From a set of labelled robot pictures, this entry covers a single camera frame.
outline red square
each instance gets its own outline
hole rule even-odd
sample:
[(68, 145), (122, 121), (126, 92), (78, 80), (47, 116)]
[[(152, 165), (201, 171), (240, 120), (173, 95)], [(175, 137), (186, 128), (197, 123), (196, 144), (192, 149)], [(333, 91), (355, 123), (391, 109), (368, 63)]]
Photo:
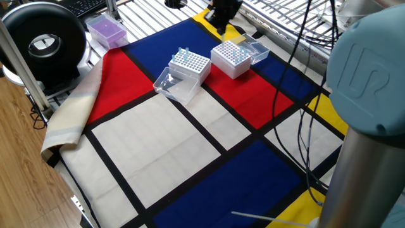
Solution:
[[(255, 129), (272, 119), (271, 109), (276, 89), (253, 70), (250, 69), (232, 80), (212, 65), (205, 83)], [(292, 104), (293, 102), (279, 91), (275, 116)]]
[(153, 83), (120, 48), (103, 57), (100, 90), (87, 123), (153, 90)]

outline purple box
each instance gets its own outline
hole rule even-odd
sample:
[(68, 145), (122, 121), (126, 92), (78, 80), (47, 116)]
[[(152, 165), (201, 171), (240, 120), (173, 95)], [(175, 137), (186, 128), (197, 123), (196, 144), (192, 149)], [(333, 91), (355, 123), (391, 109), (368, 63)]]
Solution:
[(128, 44), (127, 29), (108, 15), (100, 15), (87, 22), (87, 28), (92, 38), (107, 49)]

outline clear plastic lid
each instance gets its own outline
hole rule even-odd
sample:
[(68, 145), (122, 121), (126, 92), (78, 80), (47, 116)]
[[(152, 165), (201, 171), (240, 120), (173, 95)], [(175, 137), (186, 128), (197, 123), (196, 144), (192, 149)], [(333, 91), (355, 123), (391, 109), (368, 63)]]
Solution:
[(270, 50), (252, 38), (250, 35), (243, 34), (231, 40), (234, 44), (247, 50), (247, 53), (252, 56), (251, 64), (260, 62), (267, 58)]
[(186, 105), (200, 90), (199, 80), (175, 69), (166, 67), (156, 82), (154, 90)]

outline metal pole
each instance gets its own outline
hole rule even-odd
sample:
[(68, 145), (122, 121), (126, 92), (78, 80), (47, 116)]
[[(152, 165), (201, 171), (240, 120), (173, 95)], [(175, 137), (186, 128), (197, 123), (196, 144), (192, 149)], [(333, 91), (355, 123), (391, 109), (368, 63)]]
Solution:
[(106, 0), (107, 14), (118, 22), (122, 22), (121, 16), (118, 13), (118, 7), (115, 0)]
[(40, 89), (36, 79), (32, 75), (31, 70), (23, 59), (23, 56), (15, 45), (2, 20), (0, 20), (0, 48), (4, 51), (17, 74), (21, 77), (24, 86), (30, 92), (39, 109), (47, 118), (50, 118), (53, 113), (51, 105)]
[(405, 150), (347, 132), (317, 228), (380, 227), (405, 187)]

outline round black device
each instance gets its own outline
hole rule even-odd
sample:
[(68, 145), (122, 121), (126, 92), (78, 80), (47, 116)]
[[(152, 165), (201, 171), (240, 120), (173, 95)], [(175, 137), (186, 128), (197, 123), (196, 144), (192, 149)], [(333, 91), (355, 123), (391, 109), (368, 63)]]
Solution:
[[(79, 76), (77, 65), (84, 54), (86, 38), (82, 24), (72, 12), (54, 3), (28, 3), (10, 11), (3, 22), (35, 79), (46, 89)], [(1, 50), (0, 61), (16, 73)]]

